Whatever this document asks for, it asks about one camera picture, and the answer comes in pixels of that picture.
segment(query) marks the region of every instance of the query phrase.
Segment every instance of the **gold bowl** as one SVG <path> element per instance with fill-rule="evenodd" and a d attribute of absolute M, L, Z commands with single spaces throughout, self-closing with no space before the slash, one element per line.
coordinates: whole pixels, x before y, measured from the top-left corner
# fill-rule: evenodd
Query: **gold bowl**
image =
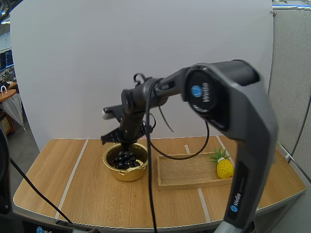
<path fill-rule="evenodd" d="M 112 161 L 120 151 L 122 151 L 121 144 L 117 144 L 108 148 L 104 152 L 103 161 L 110 169 L 111 174 L 120 181 L 135 181 L 141 178 L 144 175 L 148 164 L 147 149 L 138 143 L 134 143 L 132 146 L 130 146 L 129 151 L 135 154 L 136 161 L 140 163 L 140 166 L 132 167 L 126 170 L 117 169 L 112 166 Z"/>

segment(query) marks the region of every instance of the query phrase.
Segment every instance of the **green pineapple leaves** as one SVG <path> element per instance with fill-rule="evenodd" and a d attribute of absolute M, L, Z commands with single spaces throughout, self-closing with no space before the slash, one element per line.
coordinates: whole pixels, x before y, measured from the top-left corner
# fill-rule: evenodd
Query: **green pineapple leaves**
<path fill-rule="evenodd" d="M 224 159 L 229 158 L 229 156 L 226 155 L 226 151 L 227 150 L 223 150 L 221 151 L 221 147 L 219 148 L 219 150 L 217 150 L 216 148 L 214 148 L 214 154 L 211 154 L 209 157 L 212 159 L 213 162 L 217 163 L 217 161 L 223 157 Z"/>

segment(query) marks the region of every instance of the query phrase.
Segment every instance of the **wooden tray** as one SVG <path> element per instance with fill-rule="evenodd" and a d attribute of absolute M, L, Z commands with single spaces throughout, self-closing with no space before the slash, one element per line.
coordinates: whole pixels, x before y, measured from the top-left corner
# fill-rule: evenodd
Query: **wooden tray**
<path fill-rule="evenodd" d="M 232 177 L 220 179 L 211 153 L 200 153 L 186 160 L 173 160 L 162 155 L 157 157 L 158 190 L 204 188 L 232 183 Z M 170 156 L 184 157 L 190 154 Z"/>

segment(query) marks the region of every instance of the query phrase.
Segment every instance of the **umbrella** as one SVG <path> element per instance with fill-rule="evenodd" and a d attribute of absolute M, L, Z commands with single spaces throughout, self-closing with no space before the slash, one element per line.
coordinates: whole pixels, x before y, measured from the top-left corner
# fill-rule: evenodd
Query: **umbrella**
<path fill-rule="evenodd" d="M 13 118 L 21 127 L 24 128 L 23 111 L 21 107 L 20 94 L 15 94 L 11 98 L 3 101 L 0 108 L 5 111 L 11 118 Z"/>

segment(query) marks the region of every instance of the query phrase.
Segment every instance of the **gray robot arm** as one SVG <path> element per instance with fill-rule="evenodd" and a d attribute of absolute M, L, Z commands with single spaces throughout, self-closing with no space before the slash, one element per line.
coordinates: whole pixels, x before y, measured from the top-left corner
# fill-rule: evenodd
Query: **gray robot arm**
<path fill-rule="evenodd" d="M 114 108 L 118 108 L 121 114 L 120 127 L 114 131 L 118 137 L 113 141 L 126 145 L 140 137 L 139 126 L 152 86 L 155 88 L 150 98 L 151 107 L 163 105 L 169 96 L 181 94 L 183 101 L 203 120 L 238 143 L 228 205 L 224 221 L 216 232 L 242 232 L 254 218 L 276 146 L 276 117 L 262 78 L 248 63 L 234 60 L 196 64 L 165 79 L 144 81 L 122 92 L 122 105 L 104 109 L 104 114 L 114 116 Z"/>

